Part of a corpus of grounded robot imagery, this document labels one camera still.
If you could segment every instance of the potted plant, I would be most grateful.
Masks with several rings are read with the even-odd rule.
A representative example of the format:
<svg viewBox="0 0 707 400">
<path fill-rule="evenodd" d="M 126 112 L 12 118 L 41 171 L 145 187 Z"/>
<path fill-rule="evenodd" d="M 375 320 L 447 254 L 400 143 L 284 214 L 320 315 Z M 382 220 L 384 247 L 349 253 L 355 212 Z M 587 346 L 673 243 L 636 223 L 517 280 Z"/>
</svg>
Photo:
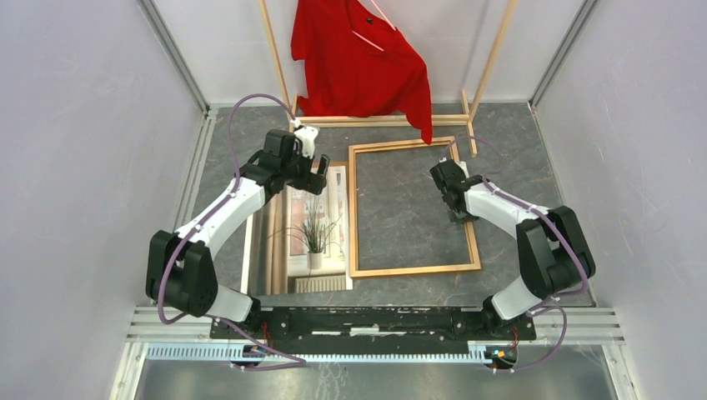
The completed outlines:
<svg viewBox="0 0 707 400">
<path fill-rule="evenodd" d="M 301 240 L 307 248 L 309 267 L 311 269 L 322 267 L 324 250 L 332 242 L 331 237 L 338 224 L 338 219 L 327 223 L 326 218 L 321 218 L 318 212 L 320 207 L 320 201 L 310 202 L 305 220 L 297 227 L 293 227 L 297 231 L 294 236 Z"/>
</svg>

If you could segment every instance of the marble-patterned floor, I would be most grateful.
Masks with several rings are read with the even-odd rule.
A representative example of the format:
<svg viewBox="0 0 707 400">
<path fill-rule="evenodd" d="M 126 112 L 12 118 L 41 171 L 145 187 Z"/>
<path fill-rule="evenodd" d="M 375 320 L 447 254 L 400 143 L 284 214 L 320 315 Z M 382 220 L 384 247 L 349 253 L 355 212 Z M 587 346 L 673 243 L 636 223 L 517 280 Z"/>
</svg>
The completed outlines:
<svg viewBox="0 0 707 400">
<path fill-rule="evenodd" d="M 460 105 L 435 105 L 435 113 L 461 112 Z M 233 161 L 226 133 L 229 113 L 230 109 L 227 108 L 218 111 L 199 183 L 194 216 L 209 205 L 233 177 Z M 242 107 L 236 112 L 233 138 L 242 162 L 263 146 L 264 134 L 272 128 L 287 128 L 287 118 L 280 107 Z M 495 183 L 532 203 L 550 208 L 561 204 L 547 152 L 527 104 L 482 104 L 474 119 L 474 131 L 477 136 L 495 143 L 503 155 L 504 171 L 493 176 Z M 437 127 L 434 134 L 436 137 L 463 136 L 467 131 L 464 127 Z M 332 161 L 346 161 L 350 145 L 418 137 L 418 131 L 411 127 L 325 128 L 317 138 L 317 153 L 328 154 Z M 479 155 L 473 160 L 467 142 L 459 144 L 459 153 L 472 174 L 484 173 L 497 166 L 496 156 L 483 144 L 479 144 Z M 428 171 L 432 167 L 425 157 L 420 158 L 420 162 L 421 171 Z M 378 212 L 387 211 L 381 207 Z M 236 289 L 240 287 L 243 264 L 244 225 L 223 245 L 214 260 L 219 282 Z M 480 272 L 356 279 L 350 291 L 258 298 L 264 306 L 480 306 L 487 296 L 501 290 L 519 275 L 518 256 L 514 240 L 490 223 L 477 221 L 474 223 L 474 231 L 482 265 Z M 434 240 L 433 235 L 433 232 L 429 234 L 429 240 Z M 589 295 L 567 297 L 562 303 L 592 305 Z"/>
</svg>

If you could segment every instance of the black mounting base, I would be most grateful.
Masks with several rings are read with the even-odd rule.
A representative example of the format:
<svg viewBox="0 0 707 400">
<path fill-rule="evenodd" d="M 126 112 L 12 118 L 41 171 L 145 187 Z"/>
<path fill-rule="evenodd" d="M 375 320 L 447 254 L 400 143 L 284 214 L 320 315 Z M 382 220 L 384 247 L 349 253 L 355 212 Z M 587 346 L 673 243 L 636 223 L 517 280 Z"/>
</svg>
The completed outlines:
<svg viewBox="0 0 707 400">
<path fill-rule="evenodd" d="M 258 331 L 278 350 L 297 354 L 466 353 L 467 341 L 535 340 L 532 319 L 522 316 L 491 331 L 480 310 L 462 307 L 274 307 L 261 310 Z M 240 336 L 225 324 L 212 326 L 212 339 Z"/>
</svg>

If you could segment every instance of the clothes hanger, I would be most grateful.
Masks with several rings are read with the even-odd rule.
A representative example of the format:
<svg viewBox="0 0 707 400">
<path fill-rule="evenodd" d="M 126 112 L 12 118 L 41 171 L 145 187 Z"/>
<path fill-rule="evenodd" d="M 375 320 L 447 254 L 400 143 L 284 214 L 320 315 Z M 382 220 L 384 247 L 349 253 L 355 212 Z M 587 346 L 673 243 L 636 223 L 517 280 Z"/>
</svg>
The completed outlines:
<svg viewBox="0 0 707 400">
<path fill-rule="evenodd" d="M 383 10 L 380 9 L 380 7 L 378 7 L 378 4 L 376 4 L 375 0 L 371 0 L 371 3 L 374 5 L 374 7 L 376 7 L 376 10 L 378 10 L 378 12 L 380 13 L 380 15 L 383 17 L 383 19 L 385 20 L 385 22 L 387 22 L 388 25 L 390 25 L 390 27 L 393 29 L 393 31 L 397 31 L 398 29 L 393 25 L 392 22 L 390 22 L 390 20 L 388 19 L 388 17 L 385 16 L 385 13 L 383 12 Z M 367 38 L 361 36 L 360 33 L 356 32 L 356 31 L 351 31 L 351 32 L 353 32 L 354 35 L 358 36 L 361 40 L 363 40 L 364 42 L 366 42 L 366 43 L 370 44 L 371 46 L 377 48 L 377 49 L 380 50 L 381 52 L 384 51 L 384 50 L 383 50 L 380 46 L 378 46 L 377 44 L 375 44 L 375 43 L 371 42 L 370 40 L 368 40 Z"/>
</svg>

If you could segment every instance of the radiator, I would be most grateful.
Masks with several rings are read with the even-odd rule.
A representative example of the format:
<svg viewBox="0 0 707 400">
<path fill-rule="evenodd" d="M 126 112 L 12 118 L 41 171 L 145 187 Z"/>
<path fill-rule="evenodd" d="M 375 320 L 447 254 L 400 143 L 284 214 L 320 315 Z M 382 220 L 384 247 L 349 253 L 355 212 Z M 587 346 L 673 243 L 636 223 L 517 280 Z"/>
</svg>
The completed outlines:
<svg viewBox="0 0 707 400">
<path fill-rule="evenodd" d="M 331 292 L 334 290 L 346 290 L 346 275 L 298 277 L 294 280 L 295 293 Z"/>
</svg>

